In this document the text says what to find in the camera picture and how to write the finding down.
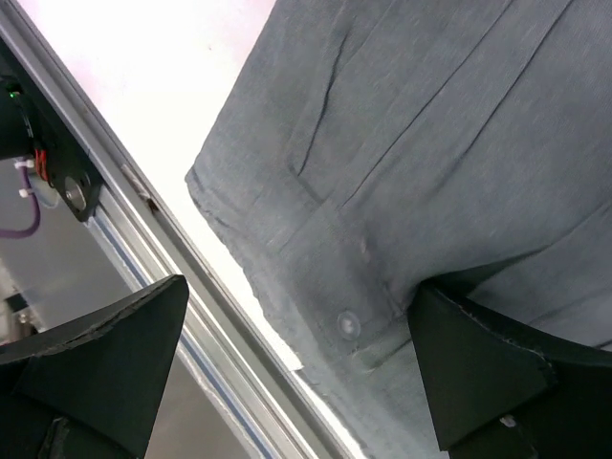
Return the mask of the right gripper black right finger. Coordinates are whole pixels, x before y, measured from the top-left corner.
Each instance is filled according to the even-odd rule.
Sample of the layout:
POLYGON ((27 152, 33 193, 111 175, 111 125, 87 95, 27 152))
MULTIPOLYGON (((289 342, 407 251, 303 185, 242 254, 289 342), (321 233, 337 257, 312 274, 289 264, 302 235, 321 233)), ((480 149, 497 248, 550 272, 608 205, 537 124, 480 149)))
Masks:
POLYGON ((610 352, 430 284, 407 321, 438 445, 450 457, 610 457, 610 352))

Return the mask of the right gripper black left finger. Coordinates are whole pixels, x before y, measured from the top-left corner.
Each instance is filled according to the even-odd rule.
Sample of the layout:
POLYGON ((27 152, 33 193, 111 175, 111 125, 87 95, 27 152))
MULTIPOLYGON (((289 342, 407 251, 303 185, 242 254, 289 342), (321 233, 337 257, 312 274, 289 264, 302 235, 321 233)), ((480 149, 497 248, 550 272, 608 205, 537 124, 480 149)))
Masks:
POLYGON ((183 327, 173 274, 1 348, 4 458, 142 458, 183 327))

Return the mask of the grey long sleeve shirt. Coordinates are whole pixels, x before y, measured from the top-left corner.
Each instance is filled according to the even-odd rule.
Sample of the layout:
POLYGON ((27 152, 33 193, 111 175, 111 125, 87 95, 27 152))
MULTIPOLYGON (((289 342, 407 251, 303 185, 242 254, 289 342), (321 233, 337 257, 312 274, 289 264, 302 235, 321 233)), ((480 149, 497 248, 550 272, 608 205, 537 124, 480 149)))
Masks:
POLYGON ((279 1, 186 183, 363 452, 437 458, 422 282, 611 344, 611 5, 279 1))

